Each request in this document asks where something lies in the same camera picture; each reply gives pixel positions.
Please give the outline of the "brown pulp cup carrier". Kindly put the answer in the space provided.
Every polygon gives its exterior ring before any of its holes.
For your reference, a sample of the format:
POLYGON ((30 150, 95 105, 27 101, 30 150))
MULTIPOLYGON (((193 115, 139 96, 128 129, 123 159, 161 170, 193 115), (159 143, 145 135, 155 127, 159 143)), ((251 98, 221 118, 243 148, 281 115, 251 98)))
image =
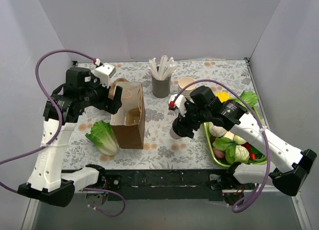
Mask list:
POLYGON ((140 122, 141 112, 139 108, 133 108, 126 114, 125 123, 127 126, 137 125, 140 122))

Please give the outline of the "brown paper bag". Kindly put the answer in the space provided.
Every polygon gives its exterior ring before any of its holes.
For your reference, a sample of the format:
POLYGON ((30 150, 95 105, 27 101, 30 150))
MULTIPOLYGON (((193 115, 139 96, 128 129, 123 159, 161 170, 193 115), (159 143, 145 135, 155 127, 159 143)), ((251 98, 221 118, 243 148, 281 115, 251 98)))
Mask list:
POLYGON ((143 86, 119 78, 115 86, 122 87, 122 107, 111 116, 110 125, 120 148, 142 149, 144 147, 145 105, 143 86))

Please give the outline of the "white paper coffee cup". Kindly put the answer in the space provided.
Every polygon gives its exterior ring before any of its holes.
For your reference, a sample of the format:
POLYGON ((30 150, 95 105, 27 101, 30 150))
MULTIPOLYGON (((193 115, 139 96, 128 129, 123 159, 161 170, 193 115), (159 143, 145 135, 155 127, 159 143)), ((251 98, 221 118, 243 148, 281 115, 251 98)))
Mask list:
POLYGON ((173 128, 173 127, 171 127, 169 133, 170 133, 170 136, 171 136, 173 139, 178 140, 178 139, 183 138, 183 136, 181 135, 180 131, 179 131, 178 129, 173 128))

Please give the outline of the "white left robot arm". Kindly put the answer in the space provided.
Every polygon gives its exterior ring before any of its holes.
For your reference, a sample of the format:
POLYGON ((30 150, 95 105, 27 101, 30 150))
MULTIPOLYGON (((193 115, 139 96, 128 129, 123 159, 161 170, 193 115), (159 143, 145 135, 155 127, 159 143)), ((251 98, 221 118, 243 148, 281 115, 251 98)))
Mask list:
POLYGON ((66 71, 65 83, 52 91, 53 101, 46 102, 42 149, 31 176, 19 185, 19 195, 65 207, 76 191, 85 187, 95 190, 105 187, 106 178, 102 175, 105 169, 98 165, 89 164, 66 174, 61 170, 70 136, 85 108, 93 106, 111 114, 121 108, 122 87, 116 87, 113 98, 108 97, 110 78, 115 72, 115 66, 106 63, 94 70, 71 67, 66 71))

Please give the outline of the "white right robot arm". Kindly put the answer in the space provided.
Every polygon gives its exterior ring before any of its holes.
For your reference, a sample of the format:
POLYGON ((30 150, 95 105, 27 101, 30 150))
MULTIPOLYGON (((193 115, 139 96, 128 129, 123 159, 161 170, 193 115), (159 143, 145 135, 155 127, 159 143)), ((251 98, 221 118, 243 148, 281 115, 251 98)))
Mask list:
POLYGON ((179 110, 173 121, 173 138, 194 137, 203 123, 211 122, 240 136, 267 157, 266 165, 248 165, 235 161, 226 175, 232 189, 242 184, 265 182, 288 196, 295 196, 311 172, 317 158, 311 149, 301 150, 262 126, 255 112, 230 99, 221 102, 209 87, 193 90, 190 99, 181 93, 170 97, 170 110, 179 110))

